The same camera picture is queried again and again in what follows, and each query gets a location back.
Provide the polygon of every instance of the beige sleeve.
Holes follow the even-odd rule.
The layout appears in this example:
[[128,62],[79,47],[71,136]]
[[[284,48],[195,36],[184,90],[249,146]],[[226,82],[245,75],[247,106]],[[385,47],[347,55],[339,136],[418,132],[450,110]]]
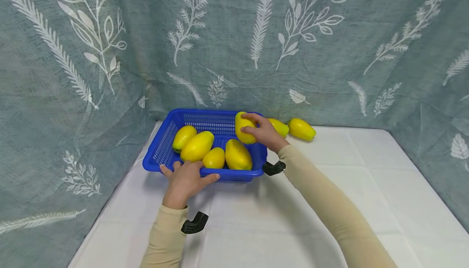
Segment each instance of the beige sleeve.
[[163,205],[149,234],[149,243],[140,268],[178,268],[186,235],[181,232],[187,208],[175,210]]
[[397,268],[351,200],[292,145],[278,152],[285,175],[342,250],[348,268]]

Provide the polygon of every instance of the fake fruit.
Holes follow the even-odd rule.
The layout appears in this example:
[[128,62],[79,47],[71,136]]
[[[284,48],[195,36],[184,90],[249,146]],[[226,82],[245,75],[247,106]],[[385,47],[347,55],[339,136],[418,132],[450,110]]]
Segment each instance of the fake fruit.
[[177,131],[175,139],[173,140],[173,150],[176,153],[181,153],[184,145],[195,135],[197,135],[195,127],[191,125],[183,126]]
[[249,119],[244,119],[241,117],[242,114],[246,112],[241,111],[236,114],[234,117],[234,131],[238,139],[243,142],[244,144],[254,144],[256,142],[256,138],[253,135],[245,134],[241,132],[241,128],[245,126],[252,126],[256,127],[256,125]]
[[225,151],[222,148],[213,148],[204,156],[202,162],[207,168],[222,169],[225,165]]
[[296,138],[302,138],[306,141],[312,141],[316,131],[304,120],[293,118],[288,123],[290,133]]
[[251,154],[237,139],[226,142],[225,159],[230,169],[252,170]]
[[283,136],[283,138],[286,138],[286,136],[288,135],[288,132],[290,131],[288,126],[278,119],[269,119],[269,121],[272,124],[272,126],[274,126],[274,129],[277,130],[277,132],[281,136]]
[[193,136],[182,148],[181,159],[191,162],[202,160],[212,148],[214,139],[215,136],[208,131]]

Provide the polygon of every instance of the finger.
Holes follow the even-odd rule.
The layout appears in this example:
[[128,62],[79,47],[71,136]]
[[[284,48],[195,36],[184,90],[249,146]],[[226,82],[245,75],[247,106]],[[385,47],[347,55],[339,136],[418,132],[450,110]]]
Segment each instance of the finger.
[[164,164],[160,165],[160,170],[161,170],[161,173],[163,173],[164,176],[166,176],[167,178],[170,178],[170,176],[173,175],[173,172]]
[[204,178],[201,178],[202,188],[206,187],[207,185],[213,184],[219,179],[220,179],[220,175],[218,173],[212,173],[212,174],[207,175]]
[[259,114],[256,114],[256,113],[245,113],[245,114],[242,114],[241,117],[243,117],[244,119],[250,119],[259,125],[262,125],[267,120],[265,117],[260,116]]

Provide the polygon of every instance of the blue fabric backdrop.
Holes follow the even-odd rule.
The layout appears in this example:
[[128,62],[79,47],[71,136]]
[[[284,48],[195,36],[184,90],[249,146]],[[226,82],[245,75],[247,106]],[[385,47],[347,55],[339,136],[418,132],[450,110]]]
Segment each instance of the blue fabric backdrop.
[[468,7],[0,0],[2,266],[65,267],[176,107],[389,130],[468,229]]

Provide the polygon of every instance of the leaf pattern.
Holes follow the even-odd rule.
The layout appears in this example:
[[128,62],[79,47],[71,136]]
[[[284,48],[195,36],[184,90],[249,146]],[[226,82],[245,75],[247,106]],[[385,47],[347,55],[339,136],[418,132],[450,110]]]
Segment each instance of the leaf pattern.
[[81,211],[72,211],[72,212],[54,212],[54,213],[45,213],[37,216],[31,216],[22,219],[16,219],[12,221],[0,222],[0,234],[18,230],[20,228],[35,228],[38,226],[47,226],[54,224],[59,221],[70,220],[77,217],[79,214],[85,212],[86,209]]
[[178,77],[170,72],[167,72],[167,74],[171,79],[173,79],[173,81],[188,88],[192,95],[194,95],[194,99],[197,104],[204,105],[205,107],[207,107],[194,85],[192,85],[189,81],[183,79],[182,77]]
[[443,86],[446,86],[448,80],[456,76],[461,70],[467,67],[469,64],[469,48],[464,50],[458,58],[454,60],[454,62],[448,67],[446,71],[446,79],[443,82]]
[[209,82],[208,87],[207,87],[210,100],[217,107],[217,109],[221,106],[223,101],[225,101],[225,99],[228,97],[228,94],[225,93],[223,82],[224,82],[224,77],[219,76],[213,82]]
[[397,89],[401,87],[402,83],[397,83],[394,87],[391,87],[384,92],[376,99],[375,101],[375,118],[382,113],[383,110],[386,110],[389,106],[394,104],[394,93]]
[[64,161],[68,164],[65,169],[67,176],[62,178],[62,181],[70,184],[67,191],[73,191],[75,195],[88,195],[88,197],[94,194],[101,195],[99,192],[101,184],[97,184],[98,175],[95,167],[90,164],[86,169],[86,165],[77,164],[69,151],[65,151]]
[[187,25],[187,28],[181,21],[176,20],[176,31],[170,31],[168,33],[169,41],[175,47],[173,61],[176,66],[178,51],[186,51],[194,47],[194,44],[192,43],[183,42],[185,40],[198,40],[200,38],[198,34],[191,33],[191,28],[203,29],[206,27],[204,22],[197,20],[200,20],[205,16],[206,11],[204,11],[203,8],[207,5],[208,0],[183,0],[183,2],[187,5],[190,11],[189,14],[186,9],[181,9],[182,19]]
[[417,10],[417,24],[413,26],[410,21],[405,23],[402,29],[402,34],[395,33],[391,41],[388,43],[382,43],[376,51],[375,59],[368,65],[363,74],[366,75],[367,71],[370,70],[373,64],[377,61],[394,59],[396,56],[388,54],[389,51],[407,51],[408,43],[412,40],[419,39],[422,36],[421,31],[426,28],[430,24],[430,20],[436,17],[441,11],[440,6],[443,1],[444,0],[425,0],[424,5]]
[[[296,0],[288,0],[290,2],[290,8],[287,9],[285,15],[285,30],[287,31],[287,37],[283,33],[278,33],[278,40],[282,44],[282,54],[277,62],[277,68],[280,65],[281,60],[287,55],[295,55],[298,52],[296,48],[298,42],[290,45],[290,41],[296,36],[301,36],[306,42],[315,42],[316,37],[311,32],[311,28],[317,26],[321,33],[324,35],[332,35],[333,31],[330,26],[337,25],[343,21],[342,15],[331,15],[325,19],[329,12],[329,6],[325,7],[316,18],[314,18],[315,11],[311,7],[318,0],[300,0],[303,2],[296,2]],[[332,3],[343,3],[346,0],[331,0]]]
[[466,141],[462,138],[461,134],[456,134],[451,144],[451,156],[464,160],[464,167],[469,171],[467,159],[469,158],[469,149]]
[[75,89],[75,92],[80,96],[80,98],[91,104],[96,110],[99,109],[99,106],[95,103],[92,97],[92,92],[90,87],[86,84],[83,77],[80,76],[72,60],[65,52],[64,47],[59,41],[59,37],[56,32],[49,27],[48,22],[44,19],[44,15],[38,11],[34,2],[32,0],[10,0],[13,2],[19,12],[24,14],[30,21],[33,22],[34,29],[39,34],[44,43],[49,46],[50,50],[55,56],[56,61],[64,69],[64,72],[67,74],[72,88]]
[[363,88],[355,82],[348,82],[348,84],[354,89],[358,95],[358,103],[360,104],[360,110],[364,116],[366,116],[366,93]]
[[295,90],[290,89],[290,98],[292,99],[293,102],[296,104],[300,104],[302,102],[305,102],[306,104],[311,105],[310,102],[306,101],[306,97],[300,93],[298,93]]
[[269,24],[272,0],[259,0],[257,6],[256,24],[254,25],[254,35],[251,44],[251,59],[254,60],[254,66],[257,70],[257,62],[261,56],[267,25]]
[[[83,55],[90,62],[98,64],[99,69],[103,72],[102,74],[99,74],[99,90],[102,90],[104,77],[106,77],[109,88],[112,94],[115,95],[111,79],[119,73],[121,63],[112,63],[112,61],[115,60],[116,55],[111,50],[112,48],[119,50],[125,50],[127,48],[127,43],[125,41],[118,40],[121,33],[126,33],[121,9],[117,9],[116,24],[114,24],[114,20],[111,15],[105,17],[104,21],[101,19],[102,7],[108,0],[62,1],[63,2],[58,1],[59,6],[71,17],[70,24],[72,25],[73,30],[80,40],[92,49],[91,53],[85,52]],[[81,9],[76,9],[75,12],[64,2],[78,4],[78,7],[83,6],[83,3],[85,3],[84,6],[87,7],[87,10],[83,11]]]

